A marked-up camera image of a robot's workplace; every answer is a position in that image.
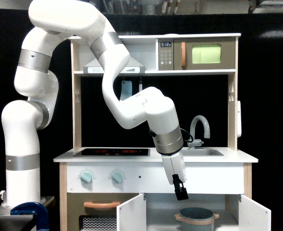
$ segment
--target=black backdrop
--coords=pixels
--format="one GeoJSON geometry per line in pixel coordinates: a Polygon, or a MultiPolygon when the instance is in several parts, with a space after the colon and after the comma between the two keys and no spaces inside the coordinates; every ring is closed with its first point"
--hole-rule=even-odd
{"type": "MultiPolygon", "coordinates": [[[[121,34],[241,33],[239,39],[238,99],[242,103],[243,134],[238,148],[259,159],[253,164],[253,199],[272,210],[272,230],[283,230],[283,14],[107,15],[121,34]]],[[[33,26],[27,11],[0,10],[0,118],[13,100],[25,99],[13,86],[21,44],[33,26]]],[[[72,96],[70,42],[54,51],[50,70],[60,90],[51,124],[38,133],[41,153],[41,194],[59,199],[59,165],[53,158],[70,150],[72,96]]],[[[122,78],[115,82],[115,90],[122,78]]],[[[125,78],[137,84],[139,79],[125,78]]],[[[144,86],[156,86],[170,96],[181,127],[204,115],[211,139],[205,146],[227,143],[227,77],[142,78],[144,86]]],[[[101,78],[82,78],[83,146],[153,146],[147,125],[122,129],[102,101],[101,78]]],[[[196,136],[202,138],[198,126],[196,136]]],[[[0,190],[5,189],[5,150],[0,119],[0,190]]],[[[59,203],[51,213],[51,230],[59,229],[59,203]]]]}

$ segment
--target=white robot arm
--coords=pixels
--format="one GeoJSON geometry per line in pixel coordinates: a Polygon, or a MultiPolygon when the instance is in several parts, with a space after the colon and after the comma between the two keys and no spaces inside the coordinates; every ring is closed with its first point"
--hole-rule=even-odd
{"type": "Polygon", "coordinates": [[[180,152],[183,139],[174,104],[156,88],[119,102],[112,85],[128,63],[129,52],[106,17],[81,1],[33,0],[29,18],[35,28],[23,41],[14,80],[16,90],[28,100],[11,102],[2,112],[8,206],[40,201],[37,130],[50,123],[58,94],[58,81],[48,70],[49,62],[56,46],[72,35],[86,41],[104,68],[104,99],[119,124],[130,129],[148,121],[169,183],[174,183],[178,199],[186,199],[185,164],[180,152]]]}

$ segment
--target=stovetop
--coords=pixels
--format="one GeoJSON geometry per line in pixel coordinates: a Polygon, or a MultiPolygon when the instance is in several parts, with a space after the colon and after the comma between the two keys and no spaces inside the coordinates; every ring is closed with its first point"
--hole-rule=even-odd
{"type": "Polygon", "coordinates": [[[149,148],[85,148],[76,153],[74,157],[100,157],[100,156],[150,156],[149,148]]]}

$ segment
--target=green microwave window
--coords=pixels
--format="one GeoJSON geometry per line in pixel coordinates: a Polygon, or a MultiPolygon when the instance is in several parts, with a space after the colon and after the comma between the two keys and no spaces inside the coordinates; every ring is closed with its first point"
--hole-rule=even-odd
{"type": "Polygon", "coordinates": [[[219,64],[221,62],[221,45],[194,45],[192,57],[193,64],[219,64]]]}

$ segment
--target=microwave handle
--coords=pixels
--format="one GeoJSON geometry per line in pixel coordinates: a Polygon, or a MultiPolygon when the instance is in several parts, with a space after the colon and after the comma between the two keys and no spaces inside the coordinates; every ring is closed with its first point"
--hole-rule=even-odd
{"type": "Polygon", "coordinates": [[[182,67],[186,66],[186,45],[182,42],[182,67]]]}
{"type": "Polygon", "coordinates": [[[120,204],[121,202],[112,202],[112,203],[84,202],[84,207],[86,208],[116,208],[120,204]]]}

